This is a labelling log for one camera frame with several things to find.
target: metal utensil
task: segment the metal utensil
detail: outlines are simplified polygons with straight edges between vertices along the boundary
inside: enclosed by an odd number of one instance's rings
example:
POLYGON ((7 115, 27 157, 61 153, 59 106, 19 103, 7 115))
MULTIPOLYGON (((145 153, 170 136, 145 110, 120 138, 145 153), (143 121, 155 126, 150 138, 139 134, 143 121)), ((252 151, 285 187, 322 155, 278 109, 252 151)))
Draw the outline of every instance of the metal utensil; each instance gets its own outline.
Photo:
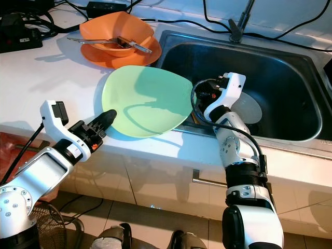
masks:
POLYGON ((121 36, 119 37, 115 37, 112 39, 79 39, 79 38, 70 38, 67 37, 67 39, 69 40, 73 40, 75 42, 81 43, 81 44, 108 44, 108 43, 115 43, 118 46, 120 46, 121 48, 129 48, 129 47, 134 47, 139 49, 140 51, 143 51, 145 53, 152 53, 152 50, 145 48, 139 44, 137 44, 136 42, 134 42, 133 40, 127 40, 121 36))
POLYGON ((122 42, 126 43, 126 44, 129 44, 130 46, 134 47, 134 48, 137 48, 139 49, 140 51, 143 51, 145 53, 152 53, 152 50, 148 49, 148 48, 145 48, 139 44, 137 44, 136 42, 134 42, 133 40, 127 40, 121 36, 118 36, 117 37, 119 40, 121 40, 122 42))
POLYGON ((115 43, 121 48, 128 48, 131 45, 122 42, 120 39, 112 38, 112 39, 79 39, 79 38, 71 38, 67 37, 68 40, 73 40, 75 42, 81 43, 81 44, 109 44, 109 43, 115 43))

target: white cabinet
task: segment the white cabinet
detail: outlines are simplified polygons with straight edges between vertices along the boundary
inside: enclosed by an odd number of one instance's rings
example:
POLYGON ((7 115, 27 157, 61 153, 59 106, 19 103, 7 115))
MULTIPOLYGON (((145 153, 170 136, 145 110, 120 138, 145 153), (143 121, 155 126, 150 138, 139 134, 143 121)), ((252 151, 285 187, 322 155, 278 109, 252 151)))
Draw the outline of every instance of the white cabinet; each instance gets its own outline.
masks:
POLYGON ((138 205, 221 219, 225 188, 193 183, 192 168, 180 164, 124 158, 138 205))
MULTIPOLYGON (((193 168, 127 156, 124 163, 138 205, 222 219, 226 188, 193 183, 193 168)), ((221 168, 200 170, 200 178, 226 182, 221 168)), ((332 239, 332 194, 313 191, 308 184, 271 180, 285 232, 332 239)))
POLYGON ((123 156, 103 150, 103 146, 88 161, 76 164, 60 189, 135 204, 123 156))

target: sink basin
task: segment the sink basin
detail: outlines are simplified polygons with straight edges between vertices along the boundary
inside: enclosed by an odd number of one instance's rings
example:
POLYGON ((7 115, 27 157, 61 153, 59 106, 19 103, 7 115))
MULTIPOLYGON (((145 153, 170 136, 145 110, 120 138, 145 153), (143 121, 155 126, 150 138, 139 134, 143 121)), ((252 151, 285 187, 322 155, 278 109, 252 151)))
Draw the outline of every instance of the sink basin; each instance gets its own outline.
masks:
MULTIPOLYGON (((245 75, 243 92, 262 111, 258 123, 247 125, 258 139, 313 149, 322 145, 312 140, 332 141, 332 100, 309 57, 172 31, 162 33, 160 44, 155 67, 193 84, 228 72, 245 75)), ((214 136, 211 127, 191 117, 178 130, 214 136)), ((327 143, 323 150, 332 152, 331 147, 327 143)))

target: cabinet handle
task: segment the cabinet handle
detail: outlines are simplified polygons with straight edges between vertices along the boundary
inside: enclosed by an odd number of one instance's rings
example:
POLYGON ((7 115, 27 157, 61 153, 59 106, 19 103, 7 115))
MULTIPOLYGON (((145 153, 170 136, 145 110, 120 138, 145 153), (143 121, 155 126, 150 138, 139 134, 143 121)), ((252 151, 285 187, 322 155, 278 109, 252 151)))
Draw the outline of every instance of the cabinet handle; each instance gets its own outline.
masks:
POLYGON ((192 182, 193 183, 200 183, 200 184, 206 184, 206 185, 213 185, 213 186, 218 186, 218 187, 226 187, 226 183, 220 183, 220 182, 215 182, 211 180, 205 180, 199 178, 199 170, 192 170, 192 182))

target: kitchen counter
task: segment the kitchen counter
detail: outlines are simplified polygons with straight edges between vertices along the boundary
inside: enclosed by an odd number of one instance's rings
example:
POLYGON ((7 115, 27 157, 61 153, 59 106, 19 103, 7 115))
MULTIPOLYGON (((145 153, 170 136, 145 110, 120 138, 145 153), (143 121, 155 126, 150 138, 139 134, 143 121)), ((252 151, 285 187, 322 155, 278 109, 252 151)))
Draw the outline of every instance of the kitchen counter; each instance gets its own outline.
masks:
MULTIPOLYGON (((69 18, 70 13, 61 12, 53 13, 56 21, 69 18)), ((67 25, 82 21, 72 15, 68 20, 67 25)), ((166 29, 228 39, 228 35, 211 34, 187 25, 156 22, 151 25, 157 39, 166 29)), ((101 92, 113 70, 88 62, 80 53, 80 45, 67 40, 67 37, 79 37, 79 32, 59 34, 45 40, 42 48, 0 55, 0 131, 31 136, 41 122, 39 108, 44 100, 64 101, 70 120, 67 127, 79 120, 89 122, 102 112, 101 92)), ((243 43, 308 55, 328 85, 322 70, 331 58, 328 53, 246 37, 243 43)), ((39 138, 49 140, 43 132, 39 138)), ((197 169, 209 167, 222 171, 217 140, 210 137, 170 131, 157 137, 134 139, 111 128, 101 149, 126 156, 176 162, 197 169)), ((262 150, 268 159, 269 181, 296 181, 311 184, 314 190, 332 193, 332 161, 266 147, 262 150)))

